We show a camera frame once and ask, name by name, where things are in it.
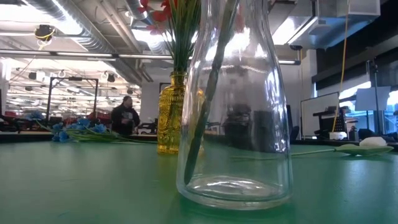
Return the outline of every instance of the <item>whiteboard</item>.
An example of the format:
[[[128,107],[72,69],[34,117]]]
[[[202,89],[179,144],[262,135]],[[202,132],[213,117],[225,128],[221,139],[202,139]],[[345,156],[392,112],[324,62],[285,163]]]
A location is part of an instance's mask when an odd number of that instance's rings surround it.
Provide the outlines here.
[[[319,130],[319,118],[314,113],[325,111],[329,106],[337,106],[338,92],[301,101],[302,136],[315,136]]]

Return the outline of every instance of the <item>table surface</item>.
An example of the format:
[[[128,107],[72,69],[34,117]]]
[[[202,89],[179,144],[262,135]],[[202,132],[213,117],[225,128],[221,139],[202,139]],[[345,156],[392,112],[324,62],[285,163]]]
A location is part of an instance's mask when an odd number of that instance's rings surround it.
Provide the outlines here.
[[[159,156],[155,145],[0,144],[0,223],[398,223],[398,154],[328,152],[292,163],[289,203],[242,212],[179,195],[177,156]]]

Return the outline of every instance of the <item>metal frame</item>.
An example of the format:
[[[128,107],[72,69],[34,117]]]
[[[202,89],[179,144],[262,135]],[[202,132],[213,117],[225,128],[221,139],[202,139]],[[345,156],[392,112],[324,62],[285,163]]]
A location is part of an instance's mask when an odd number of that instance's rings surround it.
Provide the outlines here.
[[[47,110],[45,113],[45,122],[49,123],[50,120],[50,104],[51,104],[51,93],[52,89],[58,85],[56,83],[54,86],[52,85],[53,80],[69,80],[69,81],[83,81],[83,80],[94,80],[95,81],[95,95],[94,95],[94,117],[97,118],[96,107],[97,107],[97,94],[98,94],[98,79],[97,78],[80,78],[80,77],[68,77],[68,78],[59,78],[59,77],[50,77],[50,86],[49,86],[49,99],[47,101]]]

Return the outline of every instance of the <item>man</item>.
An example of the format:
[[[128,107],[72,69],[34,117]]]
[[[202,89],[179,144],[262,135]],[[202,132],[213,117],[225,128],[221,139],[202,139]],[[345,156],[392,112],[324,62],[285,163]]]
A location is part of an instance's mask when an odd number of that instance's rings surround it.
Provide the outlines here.
[[[119,134],[129,136],[132,129],[140,123],[137,112],[132,108],[130,96],[123,98],[123,103],[112,110],[112,130]]]

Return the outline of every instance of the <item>clear glass vase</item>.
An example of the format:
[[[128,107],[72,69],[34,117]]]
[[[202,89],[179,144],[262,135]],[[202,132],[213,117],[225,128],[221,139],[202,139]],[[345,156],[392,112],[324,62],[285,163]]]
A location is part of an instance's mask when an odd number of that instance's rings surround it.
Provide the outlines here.
[[[195,202],[254,210],[292,194],[285,95],[267,2],[201,2],[177,171],[178,191]]]

